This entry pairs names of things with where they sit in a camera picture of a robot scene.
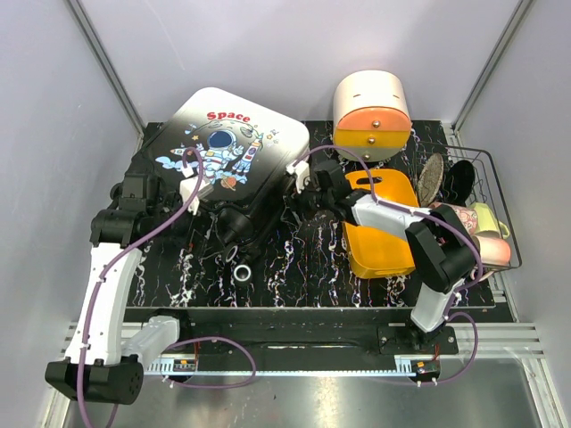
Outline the white black space suitcase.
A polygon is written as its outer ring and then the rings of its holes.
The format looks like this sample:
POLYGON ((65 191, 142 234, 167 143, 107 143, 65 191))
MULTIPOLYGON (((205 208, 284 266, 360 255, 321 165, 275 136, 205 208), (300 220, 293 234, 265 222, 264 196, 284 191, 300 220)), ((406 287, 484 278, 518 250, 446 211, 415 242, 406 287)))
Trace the white black space suitcase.
POLYGON ((165 194, 204 168, 200 216, 179 220, 201 259, 219 255, 240 284, 295 191, 289 164, 309 150, 304 124, 216 87, 195 92, 133 156, 129 170, 152 172, 165 194))

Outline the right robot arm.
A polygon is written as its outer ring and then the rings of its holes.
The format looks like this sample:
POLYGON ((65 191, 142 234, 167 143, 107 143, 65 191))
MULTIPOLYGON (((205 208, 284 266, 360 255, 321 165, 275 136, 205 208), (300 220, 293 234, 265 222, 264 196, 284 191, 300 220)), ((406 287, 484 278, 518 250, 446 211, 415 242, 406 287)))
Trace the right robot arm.
POLYGON ((309 217, 319 210, 343 222, 352 273, 360 279, 404 276, 421 281, 405 342, 425 353, 444 327, 451 297, 473 268, 480 252, 453 208, 421 208, 410 181, 393 169, 344 173, 334 160, 310 167, 295 160, 285 168, 293 177, 295 209, 309 217))

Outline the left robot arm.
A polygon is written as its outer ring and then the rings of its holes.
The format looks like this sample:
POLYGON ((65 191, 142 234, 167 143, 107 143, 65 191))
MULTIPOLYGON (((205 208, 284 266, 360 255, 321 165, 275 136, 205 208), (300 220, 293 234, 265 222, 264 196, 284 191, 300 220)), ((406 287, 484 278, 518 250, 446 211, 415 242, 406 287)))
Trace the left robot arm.
POLYGON ((88 285, 79 321, 59 361, 47 364, 46 382, 68 399, 131 405, 138 397, 144 371, 167 348, 175 353, 192 344, 193 332, 172 315, 155 315, 132 338, 121 339, 128 289, 143 256, 142 245, 185 214, 196 214, 211 190, 201 173, 183 179, 183 204, 153 230, 140 228, 149 219, 147 204, 128 210, 103 210, 92 225, 88 285))

